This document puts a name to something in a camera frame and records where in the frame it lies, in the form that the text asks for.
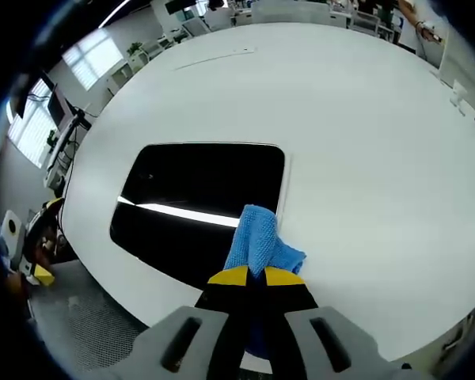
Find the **white table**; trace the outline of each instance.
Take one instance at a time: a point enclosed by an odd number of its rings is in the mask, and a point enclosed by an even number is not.
[[[300,276],[319,306],[399,358],[475,307],[475,124],[449,98],[415,55],[347,29],[267,24],[197,37],[142,69],[89,131],[66,235],[100,285],[152,325],[200,291],[109,237],[139,151],[277,144],[290,162],[279,234],[306,252]],[[243,365],[267,371],[250,357]]]

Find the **blue cloth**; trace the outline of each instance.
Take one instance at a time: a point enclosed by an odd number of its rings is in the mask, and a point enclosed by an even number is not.
[[[304,252],[280,240],[273,212],[247,204],[234,232],[224,269],[248,265],[255,278],[267,266],[298,274],[305,257]]]

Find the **metal mesh floor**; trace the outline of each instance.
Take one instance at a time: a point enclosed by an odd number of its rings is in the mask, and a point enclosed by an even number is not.
[[[80,261],[53,266],[55,282],[30,299],[36,329],[48,351],[71,374],[127,357],[146,326],[117,304]]]

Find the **desk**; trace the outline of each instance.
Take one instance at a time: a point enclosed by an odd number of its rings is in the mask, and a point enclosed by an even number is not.
[[[139,151],[276,144],[290,161],[279,234],[306,252],[300,276],[318,305],[368,331],[386,359],[413,352],[475,307],[475,123],[427,67],[324,25],[248,25],[172,47],[118,92],[80,146],[66,236],[100,285],[152,325],[201,293],[109,237]],[[267,370],[249,357],[243,365]]]

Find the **blue microfiber towel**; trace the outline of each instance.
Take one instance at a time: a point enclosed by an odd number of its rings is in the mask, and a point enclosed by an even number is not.
[[[247,204],[230,247],[224,269],[248,265],[258,278],[265,267],[275,267],[296,275],[306,255],[283,243],[276,231],[276,215],[267,208]]]

